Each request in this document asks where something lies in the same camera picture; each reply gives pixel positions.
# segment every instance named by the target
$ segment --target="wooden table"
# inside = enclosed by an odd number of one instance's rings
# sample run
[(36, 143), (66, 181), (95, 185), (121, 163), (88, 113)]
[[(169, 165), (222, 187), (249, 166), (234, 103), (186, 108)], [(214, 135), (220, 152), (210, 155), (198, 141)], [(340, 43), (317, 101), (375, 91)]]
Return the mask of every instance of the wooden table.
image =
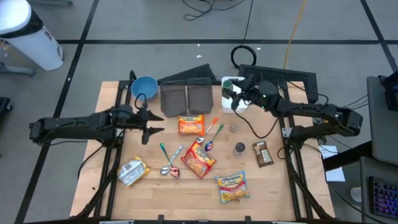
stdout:
[[(103, 82), (99, 93), (96, 111), (102, 111), (114, 105), (118, 82)], [(293, 102), (307, 102), (304, 91), (289, 85), (289, 95)], [(205, 115), (207, 128), (213, 118), (220, 120), (210, 130), (207, 141), (214, 135), (220, 124), (226, 127), (215, 140), (215, 146), (210, 155), (218, 162), (201, 180), (178, 158), (173, 165), (181, 170), (181, 177), (174, 179), (171, 175), (162, 176), (159, 169), (167, 164), (167, 160), (159, 147), (163, 142), (169, 156), (172, 156), (179, 145), (184, 145), (180, 156), (184, 156), (196, 136), (181, 136), (177, 134), (177, 118), (166, 118), (160, 111), (160, 94), (149, 102), (149, 109), (156, 115), (164, 117), (164, 121), (149, 122), (149, 126), (165, 128), (161, 133), (150, 137), (147, 145), (141, 144), (141, 132), (126, 130), (121, 164), (137, 155), (150, 167), (151, 171), (131, 188), (118, 181), (113, 205), (112, 219), (156, 220), (158, 215), (165, 215), (166, 220), (244, 220), (251, 216), (252, 220), (295, 220), (290, 193), (286, 163), (277, 157), (277, 151), (282, 147), (280, 126), (276, 125), (273, 132), (265, 138), (274, 165), (258, 168), (256, 155), (252, 144), (261, 141), (257, 139), (249, 126), (235, 114), (223, 113), (221, 110), (221, 87), (213, 86), (214, 107), (211, 114)], [(270, 130), (275, 118), (265, 113), (257, 106), (250, 106), (242, 114), (263, 136)], [(312, 125), (311, 118), (295, 117), (295, 124)], [(230, 124), (239, 126), (236, 133), (231, 133)], [(233, 156), (233, 148), (237, 142), (243, 142), (246, 150), (241, 157)], [(317, 141), (309, 139), (306, 144), (318, 148)], [(89, 141), (85, 157), (90, 155), (100, 144)], [(304, 146), (301, 150), (308, 188), (325, 209), (334, 216), (330, 193), (325, 180), (322, 159), (316, 150)], [(92, 158), (81, 170), (71, 215), (82, 210), (98, 188), (105, 150)], [(235, 174), (246, 171), (248, 189), (251, 198), (221, 204), (220, 195), (214, 177)], [(298, 197), (302, 216), (305, 217), (303, 198), (299, 188)], [(108, 192), (104, 193), (104, 214)]]

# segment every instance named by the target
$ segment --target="black monitor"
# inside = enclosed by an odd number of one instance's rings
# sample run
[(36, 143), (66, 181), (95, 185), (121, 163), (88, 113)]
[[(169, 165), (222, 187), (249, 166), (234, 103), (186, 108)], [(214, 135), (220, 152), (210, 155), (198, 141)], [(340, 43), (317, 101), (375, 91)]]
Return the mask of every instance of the black monitor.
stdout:
[(388, 109), (398, 111), (398, 71), (386, 78), (381, 78), (381, 84), (386, 89)]

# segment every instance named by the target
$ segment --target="white paper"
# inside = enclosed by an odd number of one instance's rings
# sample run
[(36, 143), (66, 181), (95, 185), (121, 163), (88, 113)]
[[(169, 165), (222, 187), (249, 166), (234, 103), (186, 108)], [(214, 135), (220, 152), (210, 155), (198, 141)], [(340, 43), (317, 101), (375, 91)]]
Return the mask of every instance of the white paper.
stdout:
[[(334, 156), (337, 154), (336, 146), (319, 146), (319, 150), (322, 153), (322, 159), (326, 159), (328, 157)], [(339, 167), (334, 170), (329, 170), (326, 172), (326, 181), (328, 182), (346, 182), (344, 177), (343, 168)]]

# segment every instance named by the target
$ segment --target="computer keyboard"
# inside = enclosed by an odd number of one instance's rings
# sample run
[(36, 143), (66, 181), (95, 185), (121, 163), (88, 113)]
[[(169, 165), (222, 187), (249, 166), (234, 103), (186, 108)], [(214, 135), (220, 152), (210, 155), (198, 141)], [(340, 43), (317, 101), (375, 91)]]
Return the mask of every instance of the computer keyboard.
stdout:
[(301, 81), (304, 83), (308, 102), (315, 103), (319, 99), (317, 74), (315, 73), (260, 67), (254, 65), (239, 66), (239, 77), (247, 77), (250, 74), (254, 74), (257, 77), (256, 83), (260, 83), (261, 80), (267, 80), (273, 84), (277, 84), (278, 81)]
[(372, 214), (398, 220), (398, 184), (370, 177), (369, 193)]

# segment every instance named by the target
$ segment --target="concrete floor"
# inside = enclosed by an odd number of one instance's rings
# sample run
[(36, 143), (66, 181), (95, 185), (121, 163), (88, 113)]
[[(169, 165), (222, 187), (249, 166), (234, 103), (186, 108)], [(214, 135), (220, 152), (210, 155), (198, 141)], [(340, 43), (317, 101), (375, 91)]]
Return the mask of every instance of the concrete floor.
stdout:
[[(202, 2), (187, 0), (204, 9)], [(395, 0), (367, 0), (370, 10), (386, 40), (398, 39), (398, 16)], [(76, 69), (71, 67), (82, 37), (90, 9), (96, 3), (87, 40), (172, 40), (169, 44), (151, 41), (128, 44), (85, 44)], [(52, 116), (67, 75), (74, 74), (61, 116), (83, 116), (95, 109), (103, 81), (125, 80), (133, 69), (137, 76), (156, 79), (209, 63), (221, 78), (236, 75), (229, 60), (236, 44), (228, 39), (241, 39), (247, 22), (250, 1), (229, 11), (212, 11), (192, 22), (183, 15), (195, 12), (181, 1), (164, 0), (75, 0), (66, 4), (43, 4), (31, 1), (53, 36), (65, 51), (61, 68), (45, 72), (18, 52), (11, 51), (0, 60), (8, 65), (34, 67), (34, 78), (0, 75), (0, 96), (12, 99), (14, 110), (0, 129), (0, 222), (13, 223), (24, 197), (40, 147), (29, 139), (28, 124), (44, 116)], [(229, 1), (217, 1), (217, 7), (228, 7)], [(291, 35), (301, 1), (254, 0), (247, 39), (282, 39)], [(181, 40), (224, 39), (225, 44), (200, 44)], [(300, 40), (377, 40), (361, 1), (308, 0), (295, 39)], [(285, 44), (250, 44), (257, 50), (257, 65), (282, 68)], [(398, 46), (388, 45), (398, 57)], [(251, 56), (239, 52), (236, 61), (251, 63)], [(380, 44), (294, 44), (287, 68), (317, 74), (320, 93), (336, 105), (345, 105), (366, 94), (366, 77), (390, 75), (392, 68)], [(349, 146), (370, 140), (367, 107), (358, 110), (364, 116), (358, 137), (337, 139)], [(346, 147), (330, 139), (338, 150)], [(76, 187), (76, 173), (82, 162), (86, 144), (62, 144), (50, 148), (25, 222), (68, 218)], [(359, 164), (343, 168), (345, 183), (331, 183), (350, 202), (348, 190), (359, 185)], [(360, 222), (361, 215), (349, 208), (333, 192), (336, 216)]]

